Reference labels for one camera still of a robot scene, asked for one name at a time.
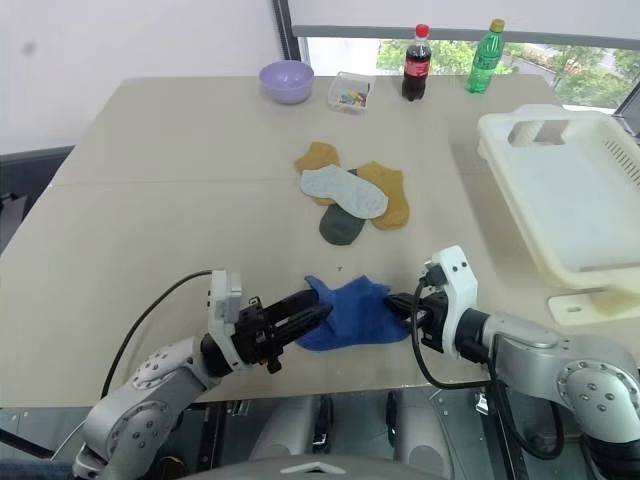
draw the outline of green plastic bottle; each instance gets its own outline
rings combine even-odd
[[[502,50],[504,49],[503,31],[504,20],[495,18],[491,22],[489,33],[478,43],[476,55],[473,57],[473,67],[467,80],[467,90],[471,93],[484,93],[487,91],[493,72],[502,58]]]

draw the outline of coca-cola bottle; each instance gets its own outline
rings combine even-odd
[[[402,82],[402,96],[413,102],[421,99],[429,75],[429,63],[431,62],[431,48],[427,44],[429,27],[420,24],[416,26],[416,38],[407,48],[404,63],[404,81]]]

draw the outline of soda bottle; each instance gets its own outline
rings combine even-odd
[[[502,58],[504,40],[504,20],[495,18],[491,22],[489,33],[480,40],[473,57],[473,67],[467,79],[467,90],[471,93],[484,93],[489,87],[493,72]]]
[[[431,62],[431,48],[427,45],[429,27],[420,24],[416,26],[416,38],[407,48],[404,63],[404,81],[402,82],[402,96],[413,102],[424,95]]]

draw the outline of tabletop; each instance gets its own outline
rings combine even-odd
[[[266,99],[255,78],[125,82],[65,161],[0,257],[0,406],[78,406],[98,399],[109,364],[138,315],[169,285],[205,268],[242,275],[245,301],[269,304],[306,288],[367,275],[413,291],[423,262],[459,244],[479,281],[479,308],[567,333],[606,333],[638,356],[632,322],[561,328],[486,164],[477,156],[484,113],[555,103],[533,76],[499,76],[486,95],[464,78],[430,77],[408,103],[401,80],[376,80],[367,112],[326,105],[318,78],[296,106]],[[405,175],[409,223],[333,246],[318,233],[325,207],[299,188],[293,161],[312,141],[333,144],[342,166],[375,160]],[[122,359],[118,385],[155,349],[206,331],[208,280],[170,296]],[[425,352],[444,381],[483,378],[473,364]],[[421,385],[410,342],[323,354],[285,349],[283,370],[228,376],[200,400]]]

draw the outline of bottle cap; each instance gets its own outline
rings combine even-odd
[[[491,27],[489,27],[489,30],[496,33],[502,33],[504,31],[504,20],[501,18],[494,18],[491,21]]]
[[[416,37],[427,38],[429,36],[429,25],[420,23],[416,25]]]

